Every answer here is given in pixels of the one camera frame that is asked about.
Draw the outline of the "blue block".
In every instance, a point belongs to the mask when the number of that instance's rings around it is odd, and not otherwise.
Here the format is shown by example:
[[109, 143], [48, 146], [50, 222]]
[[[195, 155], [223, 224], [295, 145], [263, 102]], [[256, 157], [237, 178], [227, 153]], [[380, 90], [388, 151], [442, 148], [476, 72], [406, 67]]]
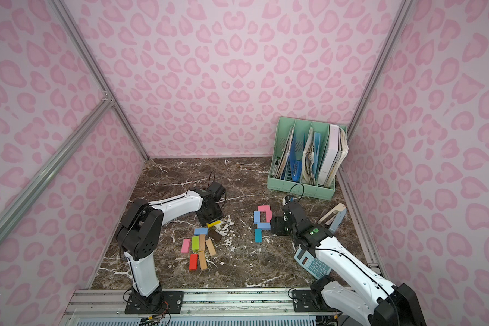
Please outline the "blue block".
[[261, 212], [255, 211], [253, 215], [254, 224], [259, 224], [261, 222]]
[[266, 223], [266, 222], [259, 222], [257, 224], [257, 228], [258, 229], [261, 229], [261, 230], [270, 230], [271, 229], [271, 225], [270, 223]]
[[208, 235], [209, 228], [195, 228], [194, 236]]

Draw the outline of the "yellow block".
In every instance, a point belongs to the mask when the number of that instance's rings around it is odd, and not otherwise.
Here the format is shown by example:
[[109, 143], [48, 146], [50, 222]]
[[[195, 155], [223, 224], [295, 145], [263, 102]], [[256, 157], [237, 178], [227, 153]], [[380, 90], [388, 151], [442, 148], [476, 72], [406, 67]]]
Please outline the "yellow block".
[[216, 227], [217, 225], [220, 225], [221, 224], [221, 220], [217, 220], [217, 221], [214, 221], [214, 222], [211, 222], [211, 223], [208, 223], [206, 226], [208, 228], [214, 228]]

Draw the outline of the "teal block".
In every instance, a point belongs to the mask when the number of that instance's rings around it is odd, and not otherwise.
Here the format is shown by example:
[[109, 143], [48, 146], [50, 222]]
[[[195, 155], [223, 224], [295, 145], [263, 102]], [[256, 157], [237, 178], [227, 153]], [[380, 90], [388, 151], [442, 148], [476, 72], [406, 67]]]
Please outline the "teal block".
[[255, 242], [262, 243], [262, 229], [255, 229]]

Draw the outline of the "pink block top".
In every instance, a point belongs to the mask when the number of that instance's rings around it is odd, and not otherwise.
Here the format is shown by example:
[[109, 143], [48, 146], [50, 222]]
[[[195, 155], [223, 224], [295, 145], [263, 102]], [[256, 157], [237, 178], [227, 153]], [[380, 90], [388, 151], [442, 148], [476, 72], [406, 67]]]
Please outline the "pink block top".
[[258, 206], [258, 211], [259, 212], [268, 212], [268, 211], [271, 211], [271, 208], [269, 205], [262, 205], [262, 206]]

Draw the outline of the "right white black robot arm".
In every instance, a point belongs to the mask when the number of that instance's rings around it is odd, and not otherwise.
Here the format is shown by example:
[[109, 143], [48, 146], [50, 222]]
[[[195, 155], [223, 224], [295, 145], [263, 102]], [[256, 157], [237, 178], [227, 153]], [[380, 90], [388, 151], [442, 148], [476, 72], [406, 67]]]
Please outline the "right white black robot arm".
[[311, 298], [317, 311], [334, 309], [359, 325], [425, 325], [411, 287], [396, 286], [366, 266], [329, 229], [312, 223], [293, 196], [283, 199], [282, 211], [272, 231], [292, 239], [296, 262], [316, 278]]

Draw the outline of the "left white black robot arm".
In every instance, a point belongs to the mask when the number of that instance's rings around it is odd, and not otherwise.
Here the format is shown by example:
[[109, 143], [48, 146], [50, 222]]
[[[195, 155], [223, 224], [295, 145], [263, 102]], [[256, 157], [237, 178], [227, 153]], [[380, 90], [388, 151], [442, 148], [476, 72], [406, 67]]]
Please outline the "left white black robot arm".
[[141, 199], [130, 205], [114, 239], [128, 260], [135, 293], [148, 299], [160, 291], [153, 255], [163, 225], [190, 213], [202, 225], [217, 221], [223, 217], [219, 201], [225, 195], [225, 187], [214, 181], [206, 188], [194, 187], [164, 200]]

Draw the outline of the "dark brown block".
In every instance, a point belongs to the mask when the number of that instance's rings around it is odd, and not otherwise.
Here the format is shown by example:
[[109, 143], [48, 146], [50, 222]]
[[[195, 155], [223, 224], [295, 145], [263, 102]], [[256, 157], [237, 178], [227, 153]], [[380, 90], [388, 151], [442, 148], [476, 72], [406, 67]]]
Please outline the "dark brown block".
[[209, 229], [208, 236], [214, 241], [220, 241], [221, 239], [223, 239], [223, 236], [214, 229]]

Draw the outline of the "wooden block upright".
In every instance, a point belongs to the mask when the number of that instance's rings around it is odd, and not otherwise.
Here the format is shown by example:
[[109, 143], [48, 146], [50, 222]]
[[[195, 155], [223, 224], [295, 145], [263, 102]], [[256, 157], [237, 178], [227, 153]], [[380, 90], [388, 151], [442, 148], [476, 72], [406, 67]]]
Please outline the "wooden block upright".
[[205, 251], [205, 248], [206, 248], [206, 235], [205, 234], [201, 234], [199, 235], [199, 251]]

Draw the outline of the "green block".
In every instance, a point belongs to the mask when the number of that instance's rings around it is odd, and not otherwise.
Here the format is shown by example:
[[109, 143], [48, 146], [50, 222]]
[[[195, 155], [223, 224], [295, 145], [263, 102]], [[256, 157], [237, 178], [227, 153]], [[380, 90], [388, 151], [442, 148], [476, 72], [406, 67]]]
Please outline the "green block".
[[192, 251], [197, 252], [200, 251], [200, 238], [199, 236], [193, 236], [192, 237]]

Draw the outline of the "wooden block bottom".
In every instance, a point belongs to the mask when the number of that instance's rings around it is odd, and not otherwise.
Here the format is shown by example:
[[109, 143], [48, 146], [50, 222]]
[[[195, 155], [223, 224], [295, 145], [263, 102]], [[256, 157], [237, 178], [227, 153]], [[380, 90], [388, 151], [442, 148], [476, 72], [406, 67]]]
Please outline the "wooden block bottom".
[[208, 268], [208, 265], [207, 265], [205, 251], [199, 251], [198, 252], [198, 259], [199, 259], [199, 265], [200, 265], [201, 270], [206, 270]]

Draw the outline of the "red block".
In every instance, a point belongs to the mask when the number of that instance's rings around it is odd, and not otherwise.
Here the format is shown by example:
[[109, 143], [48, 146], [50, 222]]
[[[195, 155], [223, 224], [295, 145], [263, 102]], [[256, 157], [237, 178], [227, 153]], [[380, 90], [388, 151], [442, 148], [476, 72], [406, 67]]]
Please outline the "red block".
[[191, 254], [189, 260], [189, 271], [195, 271], [198, 269], [198, 254]]

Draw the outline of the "green desktop file organizer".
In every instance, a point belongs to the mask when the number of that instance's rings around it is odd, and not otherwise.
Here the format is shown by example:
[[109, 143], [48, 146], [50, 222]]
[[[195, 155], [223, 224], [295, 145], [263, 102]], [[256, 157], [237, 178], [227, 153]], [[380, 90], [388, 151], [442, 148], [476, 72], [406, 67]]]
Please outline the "green desktop file organizer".
[[346, 126], [281, 117], [267, 188], [331, 200], [349, 146]]

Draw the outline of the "light blue calculator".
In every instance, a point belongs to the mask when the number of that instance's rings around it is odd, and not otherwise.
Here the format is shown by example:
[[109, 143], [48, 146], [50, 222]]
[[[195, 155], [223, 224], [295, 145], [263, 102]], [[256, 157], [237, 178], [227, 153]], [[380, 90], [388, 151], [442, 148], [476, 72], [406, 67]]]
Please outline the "light blue calculator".
[[299, 248], [294, 256], [295, 261], [303, 267], [309, 274], [316, 279], [320, 279], [324, 276], [329, 276], [332, 272], [332, 268], [315, 258], [308, 251]]

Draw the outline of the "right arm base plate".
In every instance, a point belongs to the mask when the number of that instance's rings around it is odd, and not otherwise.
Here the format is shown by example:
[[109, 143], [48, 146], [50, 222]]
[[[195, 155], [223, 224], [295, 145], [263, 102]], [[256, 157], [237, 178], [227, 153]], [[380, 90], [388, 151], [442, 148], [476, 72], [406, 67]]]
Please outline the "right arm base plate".
[[331, 310], [322, 297], [312, 289], [290, 289], [288, 296], [292, 299], [294, 312], [329, 312]]

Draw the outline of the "aluminium mounting rail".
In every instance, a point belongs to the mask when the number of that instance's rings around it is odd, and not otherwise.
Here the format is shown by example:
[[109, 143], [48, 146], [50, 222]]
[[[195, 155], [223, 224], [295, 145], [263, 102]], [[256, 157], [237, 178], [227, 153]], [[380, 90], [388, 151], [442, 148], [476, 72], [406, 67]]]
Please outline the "aluminium mounting rail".
[[[259, 316], [298, 316], [298, 315], [339, 315], [342, 310], [331, 308], [329, 312], [294, 312], [290, 289], [296, 288], [223, 288], [223, 289], [176, 289], [183, 291], [183, 305], [179, 314], [171, 317], [259, 317]], [[126, 315], [128, 290], [78, 290], [65, 308], [63, 321], [78, 321], [92, 318], [145, 318], [151, 315]]]

